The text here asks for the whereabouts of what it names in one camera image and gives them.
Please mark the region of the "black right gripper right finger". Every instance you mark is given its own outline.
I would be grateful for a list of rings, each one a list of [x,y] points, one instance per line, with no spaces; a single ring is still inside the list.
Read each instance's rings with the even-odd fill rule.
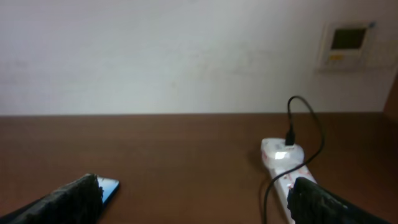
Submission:
[[[304,177],[289,190],[287,208],[295,224],[389,224]]]

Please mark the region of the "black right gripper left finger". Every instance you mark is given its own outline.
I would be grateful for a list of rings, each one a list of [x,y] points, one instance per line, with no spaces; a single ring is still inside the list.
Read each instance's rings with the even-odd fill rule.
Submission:
[[[83,177],[1,217],[2,224],[96,223],[103,210],[98,176]]]

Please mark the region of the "blue Galaxy smartphone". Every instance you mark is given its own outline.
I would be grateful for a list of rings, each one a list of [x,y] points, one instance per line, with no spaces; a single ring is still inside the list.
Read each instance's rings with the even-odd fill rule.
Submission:
[[[103,190],[102,202],[103,207],[106,208],[107,205],[112,201],[114,195],[119,190],[120,183],[116,179],[110,179],[107,177],[97,176],[99,187]]]

